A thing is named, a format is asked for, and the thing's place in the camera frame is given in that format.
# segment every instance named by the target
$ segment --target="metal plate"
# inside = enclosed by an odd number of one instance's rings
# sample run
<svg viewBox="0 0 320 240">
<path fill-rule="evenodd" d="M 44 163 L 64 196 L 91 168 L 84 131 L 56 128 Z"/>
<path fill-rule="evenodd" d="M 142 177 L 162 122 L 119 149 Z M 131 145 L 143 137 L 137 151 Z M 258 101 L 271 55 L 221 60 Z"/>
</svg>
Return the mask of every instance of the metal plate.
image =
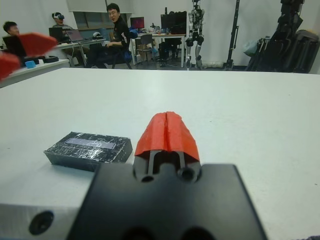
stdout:
<svg viewBox="0 0 320 240">
<path fill-rule="evenodd" d="M 234 165 L 183 175 L 169 163 L 143 179 L 131 165 L 102 164 L 68 240 L 267 239 Z"/>
<path fill-rule="evenodd" d="M 77 207 L 37 207 L 0 204 L 1 240 L 64 240 L 75 221 Z M 32 235 L 29 231 L 34 217 L 43 212 L 53 213 L 51 226 L 42 234 Z"/>
</svg>

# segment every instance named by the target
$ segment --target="laptop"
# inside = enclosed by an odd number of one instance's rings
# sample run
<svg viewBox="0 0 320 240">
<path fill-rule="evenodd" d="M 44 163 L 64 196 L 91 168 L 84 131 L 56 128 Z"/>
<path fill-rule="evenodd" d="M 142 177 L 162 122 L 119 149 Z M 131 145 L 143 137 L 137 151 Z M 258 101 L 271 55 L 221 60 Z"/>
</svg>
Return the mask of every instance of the laptop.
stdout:
<svg viewBox="0 0 320 240">
<path fill-rule="evenodd" d="M 84 43 L 84 42 L 90 42 L 91 40 L 84 39 L 79 30 L 67 30 L 65 31 L 66 34 L 69 36 L 71 42 L 73 43 Z"/>
<path fill-rule="evenodd" d="M 50 27 L 49 28 L 50 37 L 55 38 L 58 43 L 61 43 L 65 40 L 62 27 Z"/>
</svg>

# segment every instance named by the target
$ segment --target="humanoid robot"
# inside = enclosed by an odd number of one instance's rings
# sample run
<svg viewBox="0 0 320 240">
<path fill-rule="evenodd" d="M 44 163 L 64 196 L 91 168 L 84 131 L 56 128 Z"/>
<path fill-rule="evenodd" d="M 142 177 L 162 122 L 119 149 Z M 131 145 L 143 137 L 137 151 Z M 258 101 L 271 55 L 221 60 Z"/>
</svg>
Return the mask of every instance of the humanoid robot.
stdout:
<svg viewBox="0 0 320 240">
<path fill-rule="evenodd" d="M 200 8 L 200 0 L 192 0 L 193 9 L 188 13 L 189 15 L 189 37 L 186 40 L 186 69 L 189 70 L 192 67 L 191 63 L 191 48 L 194 45 L 194 41 L 197 41 L 195 47 L 195 60 L 198 69 L 202 69 L 202 60 L 200 50 L 202 43 L 204 42 L 204 36 L 202 34 L 202 27 L 204 21 L 205 10 Z"/>
</svg>

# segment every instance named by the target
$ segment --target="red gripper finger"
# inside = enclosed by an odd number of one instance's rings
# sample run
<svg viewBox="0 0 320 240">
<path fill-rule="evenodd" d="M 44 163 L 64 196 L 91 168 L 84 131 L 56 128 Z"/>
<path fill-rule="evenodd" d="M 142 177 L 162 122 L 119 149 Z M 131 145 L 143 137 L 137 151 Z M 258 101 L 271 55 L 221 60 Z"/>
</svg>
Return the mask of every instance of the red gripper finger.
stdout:
<svg viewBox="0 0 320 240">
<path fill-rule="evenodd" d="M 17 56 L 8 53 L 0 55 L 0 80 L 8 77 L 13 71 L 19 68 L 20 61 Z"/>
<path fill-rule="evenodd" d="M 37 32 L 19 35 L 25 53 L 29 57 L 40 56 L 50 51 L 57 45 L 54 37 L 43 35 Z"/>
<path fill-rule="evenodd" d="M 199 161 L 196 141 L 181 116 L 169 111 L 151 119 L 137 144 L 135 156 L 148 151 L 183 152 Z"/>
</svg>

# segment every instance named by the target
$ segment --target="black rectangular block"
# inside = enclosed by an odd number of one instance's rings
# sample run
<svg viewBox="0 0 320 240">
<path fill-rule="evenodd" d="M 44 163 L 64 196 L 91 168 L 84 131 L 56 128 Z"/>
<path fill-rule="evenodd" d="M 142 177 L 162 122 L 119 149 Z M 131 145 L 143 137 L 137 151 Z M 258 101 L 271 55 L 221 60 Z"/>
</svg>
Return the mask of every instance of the black rectangular block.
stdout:
<svg viewBox="0 0 320 240">
<path fill-rule="evenodd" d="M 125 163 L 130 138 L 71 132 L 44 153 L 53 165 L 94 172 L 101 163 Z"/>
</svg>

